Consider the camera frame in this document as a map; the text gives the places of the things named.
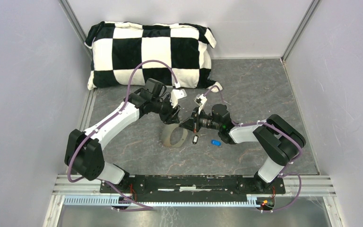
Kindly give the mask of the black key fob tag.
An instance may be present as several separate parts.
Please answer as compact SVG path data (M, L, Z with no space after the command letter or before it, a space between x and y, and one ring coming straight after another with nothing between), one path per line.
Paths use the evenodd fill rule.
M192 143L193 144L197 144L198 139L199 139L199 136L198 135L194 135Z

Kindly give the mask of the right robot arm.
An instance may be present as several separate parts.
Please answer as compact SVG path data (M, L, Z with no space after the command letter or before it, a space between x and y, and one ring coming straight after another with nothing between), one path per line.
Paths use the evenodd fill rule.
M201 128L217 130L226 144L259 142L268 156L254 175L254 187L260 193L273 187L274 180L301 155L306 145L304 136L277 114L255 123L238 124L223 104L214 105L210 114L195 108L180 127L192 132Z

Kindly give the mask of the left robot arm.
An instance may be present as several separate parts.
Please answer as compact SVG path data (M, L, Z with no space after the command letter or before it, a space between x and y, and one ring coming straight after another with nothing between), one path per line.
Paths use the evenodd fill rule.
M96 125L80 131L74 129L68 138L64 163L70 171L83 178L109 181L117 192L125 192L130 186L128 173L104 160L103 150L122 130L149 113L158 114L164 124L179 122L178 101L186 97L184 89L166 91L163 83L149 79L144 87L128 96L119 107Z

